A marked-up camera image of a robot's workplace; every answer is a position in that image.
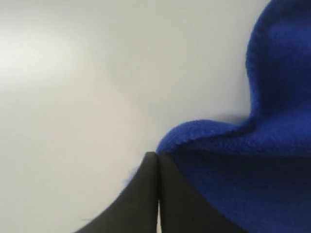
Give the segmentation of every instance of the fleece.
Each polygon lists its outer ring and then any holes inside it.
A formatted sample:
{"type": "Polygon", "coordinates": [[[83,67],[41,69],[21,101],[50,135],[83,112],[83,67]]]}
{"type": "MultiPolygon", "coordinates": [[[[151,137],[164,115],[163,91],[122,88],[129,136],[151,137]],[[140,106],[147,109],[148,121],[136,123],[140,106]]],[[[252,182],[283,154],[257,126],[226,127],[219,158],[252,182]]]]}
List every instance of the fleece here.
{"type": "Polygon", "coordinates": [[[183,123],[157,152],[169,153],[214,208],[250,233],[311,233],[311,0],[266,6],[246,70],[245,122],[183,123]]]}

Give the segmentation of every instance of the blue fabric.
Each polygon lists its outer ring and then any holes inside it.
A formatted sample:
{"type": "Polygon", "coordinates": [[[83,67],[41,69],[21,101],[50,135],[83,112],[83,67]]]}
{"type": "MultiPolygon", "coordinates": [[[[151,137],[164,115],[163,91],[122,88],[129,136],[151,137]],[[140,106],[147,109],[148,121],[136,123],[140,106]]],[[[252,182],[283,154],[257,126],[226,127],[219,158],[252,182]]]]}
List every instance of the blue fabric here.
{"type": "Polygon", "coordinates": [[[248,45],[251,113],[172,129],[157,151],[251,233],[311,233],[311,0],[272,0],[248,45]]]}

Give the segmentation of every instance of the white surface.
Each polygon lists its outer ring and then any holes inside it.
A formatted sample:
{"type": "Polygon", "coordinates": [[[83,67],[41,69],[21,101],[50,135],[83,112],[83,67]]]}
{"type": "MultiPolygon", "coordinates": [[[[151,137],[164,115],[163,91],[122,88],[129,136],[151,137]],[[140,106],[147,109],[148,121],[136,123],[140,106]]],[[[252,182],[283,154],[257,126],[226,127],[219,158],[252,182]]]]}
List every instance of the white surface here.
{"type": "Polygon", "coordinates": [[[0,232],[73,232],[172,126],[246,116],[267,2],[0,0],[0,232]]]}

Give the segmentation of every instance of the black material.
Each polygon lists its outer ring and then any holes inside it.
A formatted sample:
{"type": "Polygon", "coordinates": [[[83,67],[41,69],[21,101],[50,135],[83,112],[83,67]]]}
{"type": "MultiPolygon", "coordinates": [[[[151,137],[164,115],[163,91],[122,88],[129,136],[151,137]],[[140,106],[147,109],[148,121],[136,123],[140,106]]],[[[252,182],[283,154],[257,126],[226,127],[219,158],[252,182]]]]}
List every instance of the black material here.
{"type": "Polygon", "coordinates": [[[156,233],[158,213],[157,155],[147,153],[119,197],[77,233],[156,233]]]}
{"type": "Polygon", "coordinates": [[[246,233],[212,208],[193,189],[172,157],[158,157],[160,169],[160,214],[163,233],[246,233]]]}

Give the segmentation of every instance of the gray surface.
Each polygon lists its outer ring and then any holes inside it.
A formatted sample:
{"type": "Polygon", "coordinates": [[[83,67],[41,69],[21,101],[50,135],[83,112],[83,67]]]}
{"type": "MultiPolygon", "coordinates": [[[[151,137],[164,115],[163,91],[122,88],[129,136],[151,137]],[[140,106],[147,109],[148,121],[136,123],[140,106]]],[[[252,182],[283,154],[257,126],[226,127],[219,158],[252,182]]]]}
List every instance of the gray surface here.
{"type": "Polygon", "coordinates": [[[245,117],[267,1],[0,0],[0,232],[72,232],[170,127],[245,117]]]}

